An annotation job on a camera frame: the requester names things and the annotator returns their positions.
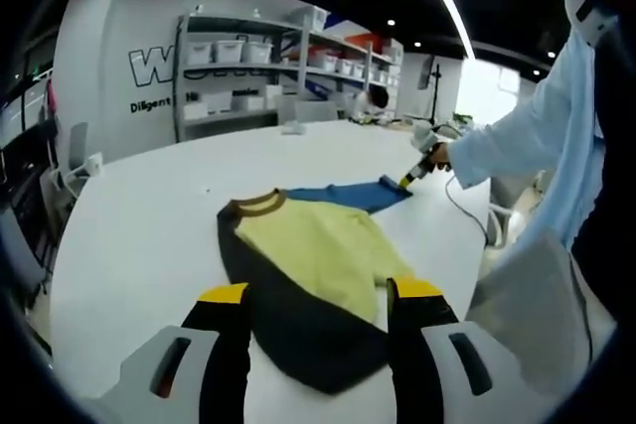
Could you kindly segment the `person's right hand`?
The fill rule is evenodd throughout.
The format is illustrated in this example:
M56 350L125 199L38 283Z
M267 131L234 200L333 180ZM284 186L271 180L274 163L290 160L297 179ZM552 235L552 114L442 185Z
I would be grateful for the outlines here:
M445 142L439 142L432 148L429 159L438 170L450 171L452 169L448 156L448 144Z

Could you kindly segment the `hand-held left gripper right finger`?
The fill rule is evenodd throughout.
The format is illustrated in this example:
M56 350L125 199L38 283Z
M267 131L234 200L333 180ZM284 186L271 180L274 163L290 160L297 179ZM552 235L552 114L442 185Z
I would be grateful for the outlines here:
M388 363L399 423L539 423L542 398L517 358L473 322L459 321L441 291L391 278Z

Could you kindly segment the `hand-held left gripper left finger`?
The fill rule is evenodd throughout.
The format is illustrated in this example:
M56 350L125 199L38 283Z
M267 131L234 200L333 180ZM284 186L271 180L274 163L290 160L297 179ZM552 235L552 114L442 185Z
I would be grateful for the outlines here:
M127 357L118 381L86 406L96 423L242 423L250 370L246 283L203 293L182 325Z

